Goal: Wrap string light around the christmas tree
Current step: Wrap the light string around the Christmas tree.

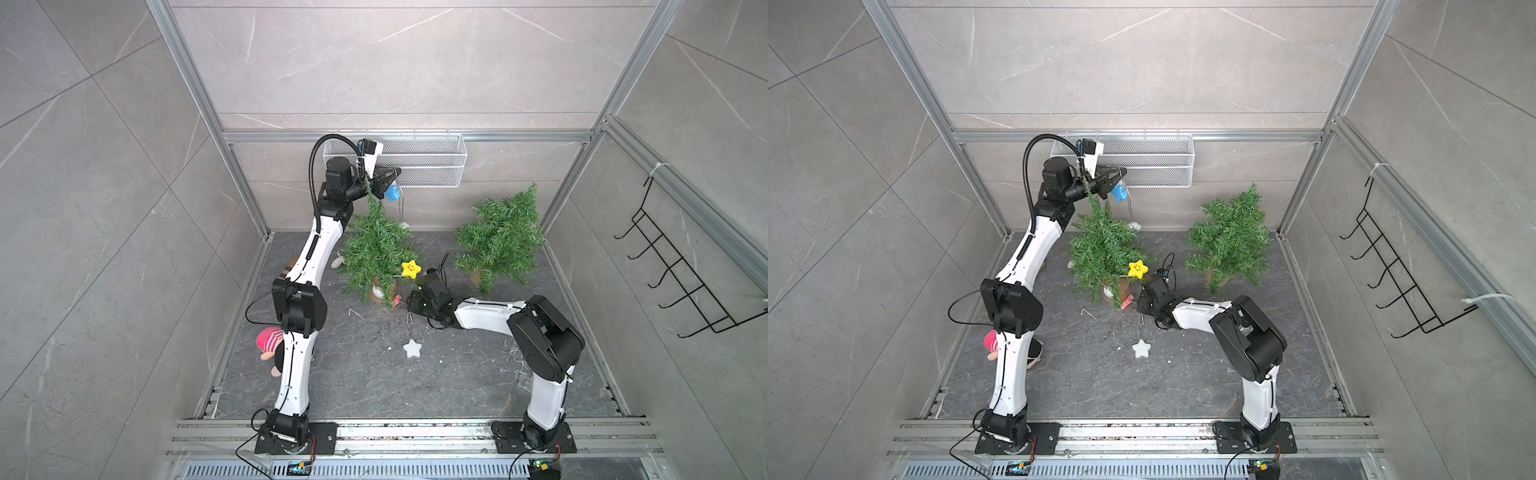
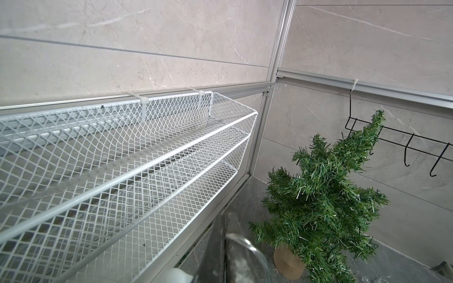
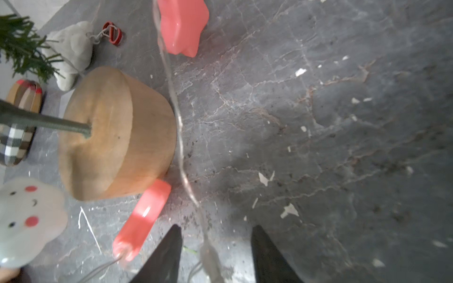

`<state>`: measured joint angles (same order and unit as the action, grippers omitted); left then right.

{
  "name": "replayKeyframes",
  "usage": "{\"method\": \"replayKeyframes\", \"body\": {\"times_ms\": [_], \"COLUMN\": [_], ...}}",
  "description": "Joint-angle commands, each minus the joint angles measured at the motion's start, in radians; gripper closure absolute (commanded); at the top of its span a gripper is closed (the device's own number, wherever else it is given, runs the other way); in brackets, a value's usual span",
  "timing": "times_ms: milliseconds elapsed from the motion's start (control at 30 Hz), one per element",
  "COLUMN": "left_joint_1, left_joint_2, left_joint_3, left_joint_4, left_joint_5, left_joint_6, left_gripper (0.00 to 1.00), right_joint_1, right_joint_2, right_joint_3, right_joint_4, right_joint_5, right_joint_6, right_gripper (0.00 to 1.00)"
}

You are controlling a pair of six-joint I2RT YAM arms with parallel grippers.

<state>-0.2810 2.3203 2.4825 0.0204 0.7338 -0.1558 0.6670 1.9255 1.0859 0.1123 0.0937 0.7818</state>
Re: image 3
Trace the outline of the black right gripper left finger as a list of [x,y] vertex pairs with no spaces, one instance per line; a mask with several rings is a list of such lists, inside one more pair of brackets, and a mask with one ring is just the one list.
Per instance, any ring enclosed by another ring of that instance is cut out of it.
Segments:
[[172,225],[130,283],[177,283],[182,244],[181,227]]

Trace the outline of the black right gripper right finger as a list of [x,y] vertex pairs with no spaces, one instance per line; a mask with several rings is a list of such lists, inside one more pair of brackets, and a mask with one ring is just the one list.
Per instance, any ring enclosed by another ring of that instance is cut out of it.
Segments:
[[261,225],[252,229],[251,248],[257,283],[304,283]]

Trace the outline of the small green christmas tree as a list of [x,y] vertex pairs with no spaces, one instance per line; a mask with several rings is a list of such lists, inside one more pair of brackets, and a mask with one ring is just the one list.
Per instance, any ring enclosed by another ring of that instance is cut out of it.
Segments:
[[163,184],[175,154],[176,119],[169,102],[109,66],[82,79],[63,118],[2,101],[1,123],[58,130],[60,176],[80,201],[144,195]]

